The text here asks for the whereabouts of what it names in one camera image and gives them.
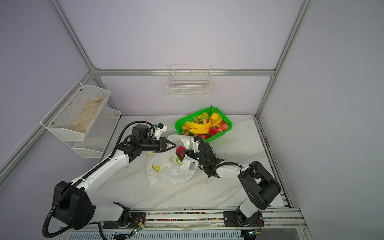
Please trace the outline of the fake pink dragon fruit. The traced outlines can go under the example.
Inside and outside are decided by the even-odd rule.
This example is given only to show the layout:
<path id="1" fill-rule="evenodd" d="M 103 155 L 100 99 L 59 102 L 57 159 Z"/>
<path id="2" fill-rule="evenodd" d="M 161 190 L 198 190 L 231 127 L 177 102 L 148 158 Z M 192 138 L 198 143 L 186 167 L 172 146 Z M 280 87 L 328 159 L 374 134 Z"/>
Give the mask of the fake pink dragon fruit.
<path id="1" fill-rule="evenodd" d="M 176 150 L 176 155 L 179 159 L 183 159 L 185 157 L 186 148 L 183 146 L 179 146 Z"/>

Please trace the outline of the white plastic bag lemon print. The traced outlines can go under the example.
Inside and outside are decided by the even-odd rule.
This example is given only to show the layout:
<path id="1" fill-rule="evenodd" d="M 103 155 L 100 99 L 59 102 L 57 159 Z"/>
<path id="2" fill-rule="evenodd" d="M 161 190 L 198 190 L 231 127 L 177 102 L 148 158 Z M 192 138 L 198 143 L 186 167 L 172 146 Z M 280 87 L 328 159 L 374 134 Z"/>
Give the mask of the white plastic bag lemon print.
<path id="1" fill-rule="evenodd" d="M 188 181 L 198 168 L 199 162 L 191 157 L 185 157 L 182 162 L 176 156 L 179 146 L 193 150 L 191 143 L 193 137 L 183 135 L 169 135 L 168 140 L 175 143 L 176 148 L 155 154 L 147 154 L 147 177 L 151 186 L 162 182 L 171 185 L 180 185 Z"/>

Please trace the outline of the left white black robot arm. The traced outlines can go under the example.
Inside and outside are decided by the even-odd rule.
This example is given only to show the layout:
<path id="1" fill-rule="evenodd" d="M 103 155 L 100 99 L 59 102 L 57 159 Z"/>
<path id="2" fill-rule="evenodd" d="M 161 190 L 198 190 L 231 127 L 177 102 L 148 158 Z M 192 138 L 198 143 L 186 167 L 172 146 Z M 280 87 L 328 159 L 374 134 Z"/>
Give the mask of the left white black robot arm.
<path id="1" fill-rule="evenodd" d="M 162 137 L 167 126 L 134 121 L 126 125 L 111 154 L 91 170 L 71 182 L 55 186 L 52 208 L 42 228 L 45 238 L 56 237 L 70 229 L 80 230 L 88 224 L 112 222 L 123 228 L 132 222 L 129 207 L 112 202 L 96 205 L 91 197 L 118 170 L 126 167 L 143 152 L 164 153 L 176 144 Z"/>

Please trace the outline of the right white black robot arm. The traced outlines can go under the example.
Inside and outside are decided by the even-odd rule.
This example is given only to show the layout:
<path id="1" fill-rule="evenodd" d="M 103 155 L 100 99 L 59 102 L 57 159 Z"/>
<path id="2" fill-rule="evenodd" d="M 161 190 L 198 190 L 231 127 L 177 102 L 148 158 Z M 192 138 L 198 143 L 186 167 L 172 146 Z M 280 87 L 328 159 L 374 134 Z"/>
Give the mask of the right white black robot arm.
<path id="1" fill-rule="evenodd" d="M 182 162 L 187 157 L 196 160 L 207 177 L 238 180 L 247 198 L 235 211 L 225 211 L 226 227 L 263 227 L 261 210 L 266 210 L 280 194 L 282 187 L 275 177 L 258 161 L 248 166 L 226 162 L 214 154 L 213 148 L 204 141 L 194 142 L 194 148 L 178 147 L 176 156 Z"/>

